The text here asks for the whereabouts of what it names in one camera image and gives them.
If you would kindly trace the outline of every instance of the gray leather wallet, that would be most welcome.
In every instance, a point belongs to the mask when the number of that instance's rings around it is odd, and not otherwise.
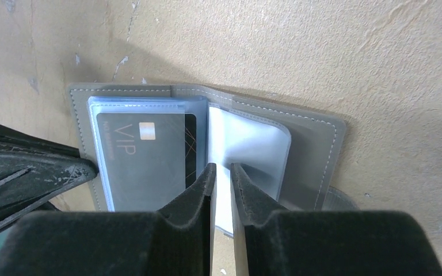
[[[333,116],[200,85],[79,83],[67,92],[77,119],[81,156],[96,164],[87,108],[90,97],[207,97],[207,159],[218,165],[216,226],[227,233],[233,232],[231,204],[222,197],[230,194],[231,163],[244,164],[256,184],[287,208],[321,210],[346,131],[345,122]],[[100,177],[90,183],[90,189],[96,209],[107,211]]]

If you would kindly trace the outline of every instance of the black credit card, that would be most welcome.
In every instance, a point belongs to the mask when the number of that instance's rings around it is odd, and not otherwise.
[[[99,113],[115,211],[157,210],[196,180],[196,116]]]

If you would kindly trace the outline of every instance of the beige wall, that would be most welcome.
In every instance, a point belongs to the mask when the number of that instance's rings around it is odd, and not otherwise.
[[[0,122],[76,145],[65,86],[116,69],[336,114],[332,185],[411,213],[442,261],[442,1],[137,3],[0,1]]]

